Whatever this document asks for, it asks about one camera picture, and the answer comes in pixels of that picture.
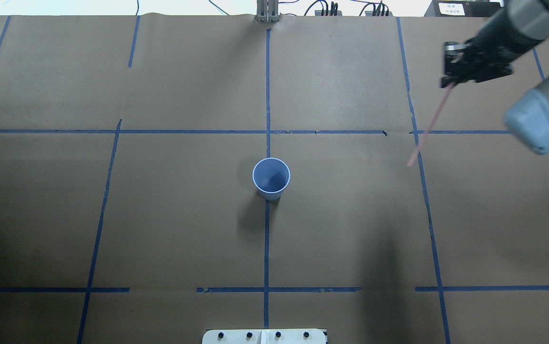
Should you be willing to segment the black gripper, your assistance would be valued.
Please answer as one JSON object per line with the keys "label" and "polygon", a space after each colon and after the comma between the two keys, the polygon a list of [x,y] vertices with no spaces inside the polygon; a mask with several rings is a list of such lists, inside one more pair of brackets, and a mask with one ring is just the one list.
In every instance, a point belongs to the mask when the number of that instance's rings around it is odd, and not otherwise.
{"label": "black gripper", "polygon": [[513,73],[512,62],[503,57],[497,46],[480,46],[471,41],[465,43],[444,42],[444,76],[441,88],[475,81],[495,80]]}

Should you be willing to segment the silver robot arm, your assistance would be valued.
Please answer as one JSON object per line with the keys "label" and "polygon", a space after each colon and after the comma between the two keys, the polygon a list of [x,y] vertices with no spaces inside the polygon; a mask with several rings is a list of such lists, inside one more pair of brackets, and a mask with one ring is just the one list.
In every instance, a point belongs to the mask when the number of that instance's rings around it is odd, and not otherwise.
{"label": "silver robot arm", "polygon": [[530,54],[540,81],[506,110],[502,123],[528,150],[548,155],[549,75],[537,53],[548,39],[549,0],[508,0],[473,37],[443,43],[440,87],[450,90],[510,76],[514,63]]}

